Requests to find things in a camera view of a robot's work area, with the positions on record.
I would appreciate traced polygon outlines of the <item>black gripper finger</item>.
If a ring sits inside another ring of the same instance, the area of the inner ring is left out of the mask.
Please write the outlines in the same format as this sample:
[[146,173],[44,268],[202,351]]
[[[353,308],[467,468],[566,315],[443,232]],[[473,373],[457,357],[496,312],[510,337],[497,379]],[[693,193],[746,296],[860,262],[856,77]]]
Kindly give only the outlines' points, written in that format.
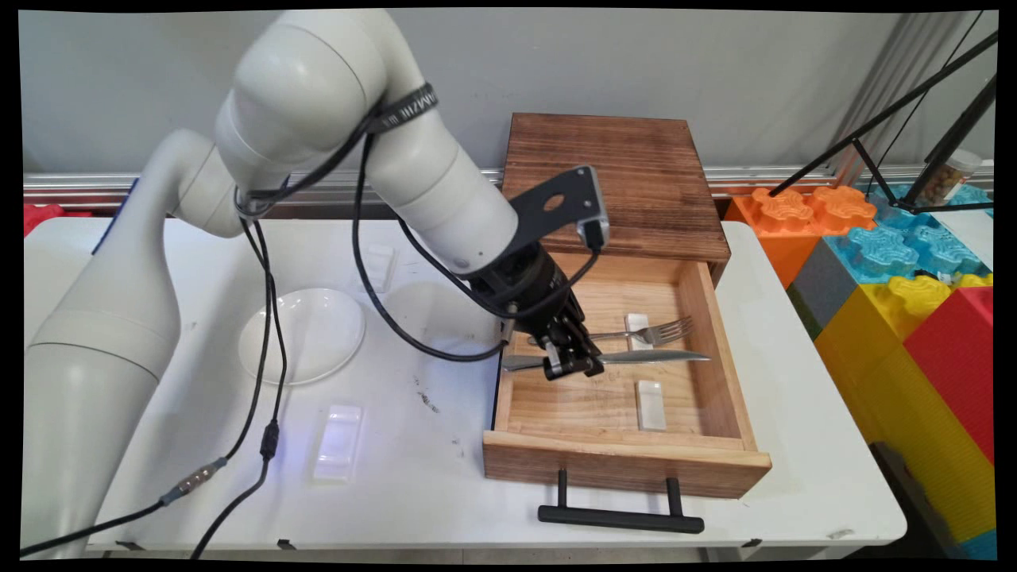
[[559,312],[559,329],[562,330],[564,346],[570,351],[597,351],[595,341],[584,323],[585,316],[578,305],[563,305]]
[[586,377],[596,377],[605,371],[600,359],[602,351],[596,347],[587,330],[564,332],[550,330],[543,336],[543,373],[553,381],[570,374],[581,373]]

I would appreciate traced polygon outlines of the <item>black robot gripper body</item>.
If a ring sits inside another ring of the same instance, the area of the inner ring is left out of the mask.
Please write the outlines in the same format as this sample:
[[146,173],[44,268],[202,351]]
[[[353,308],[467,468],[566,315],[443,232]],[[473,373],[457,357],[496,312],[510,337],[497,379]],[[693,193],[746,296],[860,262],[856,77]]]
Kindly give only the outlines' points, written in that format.
[[[511,256],[501,258],[484,271],[467,278],[473,292],[484,303],[499,311],[507,311],[508,304],[513,303],[518,312],[530,311],[563,288],[567,281],[559,265],[538,242],[523,247]],[[543,346],[545,334],[549,334],[550,330],[560,330],[559,312],[563,305],[580,307],[570,288],[534,314],[516,319],[516,329],[530,334],[539,346]]]

